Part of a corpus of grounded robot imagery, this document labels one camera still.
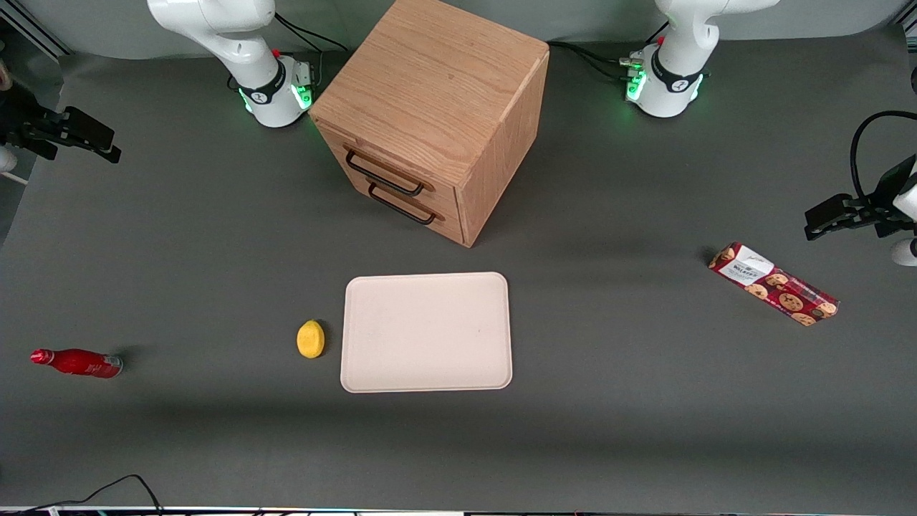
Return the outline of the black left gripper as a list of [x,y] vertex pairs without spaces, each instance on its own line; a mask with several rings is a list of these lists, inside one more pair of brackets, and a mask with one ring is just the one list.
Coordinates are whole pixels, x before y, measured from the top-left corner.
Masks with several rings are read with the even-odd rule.
[[868,215],[858,213],[851,195],[834,195],[805,212],[805,237],[811,242],[829,233],[873,225],[878,238],[915,231],[916,164],[911,156],[885,172],[867,196]]

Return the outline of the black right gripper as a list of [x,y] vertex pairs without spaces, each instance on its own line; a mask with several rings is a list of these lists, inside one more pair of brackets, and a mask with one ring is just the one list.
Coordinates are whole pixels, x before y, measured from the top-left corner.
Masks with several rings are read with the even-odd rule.
[[119,163],[121,150],[112,144],[114,130],[77,107],[63,112],[39,104],[32,92],[11,86],[1,92],[1,145],[11,145],[53,160],[58,147],[91,151],[108,163]]

